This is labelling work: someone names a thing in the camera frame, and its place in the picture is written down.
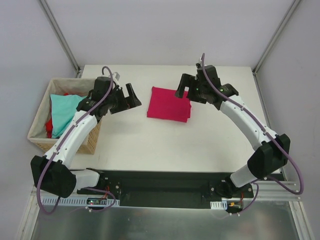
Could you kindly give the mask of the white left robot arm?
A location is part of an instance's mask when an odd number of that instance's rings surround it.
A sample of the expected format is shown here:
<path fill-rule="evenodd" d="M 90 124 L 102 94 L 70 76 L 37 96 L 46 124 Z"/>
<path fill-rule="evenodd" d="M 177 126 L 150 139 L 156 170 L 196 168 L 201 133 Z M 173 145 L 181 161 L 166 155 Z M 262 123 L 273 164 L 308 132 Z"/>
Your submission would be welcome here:
<path fill-rule="evenodd" d="M 75 114 L 58 141 L 44 154 L 30 162 L 36 194 L 46 191 L 67 198 L 73 191 L 89 188 L 99 195 L 105 191 L 103 172 L 93 168 L 70 170 L 71 163 L 87 135 L 107 113 L 115 114 L 141 106 L 131 83 L 125 85 L 128 95 L 113 77 L 99 76 L 93 89 L 82 99 Z"/>

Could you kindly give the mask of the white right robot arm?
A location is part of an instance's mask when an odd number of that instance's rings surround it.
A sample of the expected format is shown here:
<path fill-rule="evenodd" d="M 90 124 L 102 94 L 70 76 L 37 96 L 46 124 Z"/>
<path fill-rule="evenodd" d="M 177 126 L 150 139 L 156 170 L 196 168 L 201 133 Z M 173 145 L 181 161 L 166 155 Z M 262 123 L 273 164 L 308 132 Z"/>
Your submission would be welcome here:
<path fill-rule="evenodd" d="M 263 179 L 288 163 L 286 156 L 291 140 L 286 134 L 279 135 L 268 128 L 250 112 L 229 83 L 222 84 L 213 65 L 196 65 L 197 74 L 182 74 L 175 92 L 177 98 L 186 97 L 192 102 L 209 103 L 225 114 L 244 134 L 254 153 L 247 163 L 214 187 L 222 198 L 234 198 L 251 183 Z"/>

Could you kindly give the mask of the wicker basket with cloth liner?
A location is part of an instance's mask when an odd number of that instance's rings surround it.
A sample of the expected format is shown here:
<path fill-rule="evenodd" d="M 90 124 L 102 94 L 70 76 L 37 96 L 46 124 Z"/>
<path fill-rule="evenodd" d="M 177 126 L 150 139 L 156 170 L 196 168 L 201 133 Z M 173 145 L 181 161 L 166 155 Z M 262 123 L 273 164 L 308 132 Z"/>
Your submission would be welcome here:
<path fill-rule="evenodd" d="M 45 124 L 51 117 L 51 94 L 63 95 L 65 93 L 87 96 L 94 88 L 93 78 L 52 78 L 43 95 L 33 123 L 27 135 L 27 139 L 47 152 L 55 143 L 56 139 L 47 137 Z"/>

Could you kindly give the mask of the teal t shirt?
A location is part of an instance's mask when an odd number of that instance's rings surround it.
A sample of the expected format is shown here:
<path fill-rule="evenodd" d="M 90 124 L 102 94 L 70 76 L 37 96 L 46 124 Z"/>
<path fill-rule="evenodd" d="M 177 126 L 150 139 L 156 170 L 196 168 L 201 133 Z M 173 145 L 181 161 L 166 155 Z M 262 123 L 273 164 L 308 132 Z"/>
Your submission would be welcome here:
<path fill-rule="evenodd" d="M 51 94 L 51 120 L 53 139 L 59 138 L 72 121 L 78 104 L 85 98 L 76 94 L 57 95 Z"/>

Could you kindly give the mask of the pink t shirt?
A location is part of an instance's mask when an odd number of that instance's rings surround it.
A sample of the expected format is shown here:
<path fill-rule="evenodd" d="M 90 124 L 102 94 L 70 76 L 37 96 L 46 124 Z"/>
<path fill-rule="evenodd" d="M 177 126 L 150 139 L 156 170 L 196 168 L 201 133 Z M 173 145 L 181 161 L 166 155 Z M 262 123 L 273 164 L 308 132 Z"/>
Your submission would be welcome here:
<path fill-rule="evenodd" d="M 187 98 L 188 92 L 182 98 L 175 96 L 172 89 L 153 86 L 146 116 L 148 118 L 170 120 L 186 123 L 191 117 L 191 101 Z"/>

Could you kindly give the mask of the red t shirt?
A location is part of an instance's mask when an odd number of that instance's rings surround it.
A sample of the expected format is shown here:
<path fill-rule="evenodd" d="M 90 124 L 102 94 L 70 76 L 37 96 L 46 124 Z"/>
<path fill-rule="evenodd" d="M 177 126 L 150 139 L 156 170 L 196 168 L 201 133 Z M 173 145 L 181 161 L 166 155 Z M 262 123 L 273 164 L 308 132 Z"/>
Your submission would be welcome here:
<path fill-rule="evenodd" d="M 53 130 L 51 107 L 50 107 L 50 119 L 45 123 L 45 129 L 46 129 L 47 137 L 51 139 L 52 138 L 52 130 Z"/>

